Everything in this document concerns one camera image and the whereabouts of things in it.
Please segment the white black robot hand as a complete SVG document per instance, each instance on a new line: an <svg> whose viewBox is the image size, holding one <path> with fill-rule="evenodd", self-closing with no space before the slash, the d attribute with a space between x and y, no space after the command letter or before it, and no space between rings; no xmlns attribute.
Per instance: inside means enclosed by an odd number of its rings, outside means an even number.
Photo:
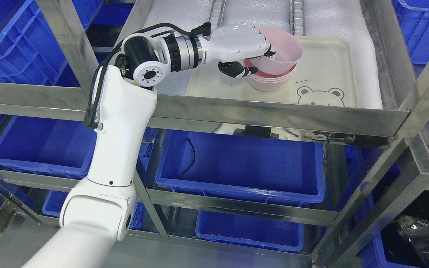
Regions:
<svg viewBox="0 0 429 268"><path fill-rule="evenodd" d="M257 73L256 67L243 66L245 59L260 56L273 58L276 50L254 24L242 22L221 26L209 37L200 37L201 65L217 62L221 73L231 78L242 78Z"/></svg>

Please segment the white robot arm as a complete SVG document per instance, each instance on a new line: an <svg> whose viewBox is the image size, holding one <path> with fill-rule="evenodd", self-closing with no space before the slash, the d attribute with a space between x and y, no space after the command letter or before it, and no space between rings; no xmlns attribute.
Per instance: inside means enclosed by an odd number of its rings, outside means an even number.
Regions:
<svg viewBox="0 0 429 268"><path fill-rule="evenodd" d="M172 71L196 68L203 61L199 38L211 30L209 22L189 32L159 23L114 46L94 73L83 121L97 133L88 174L67 195L60 229L25 268L100 268L125 238L136 205L138 152L157 102L154 86Z"/></svg>

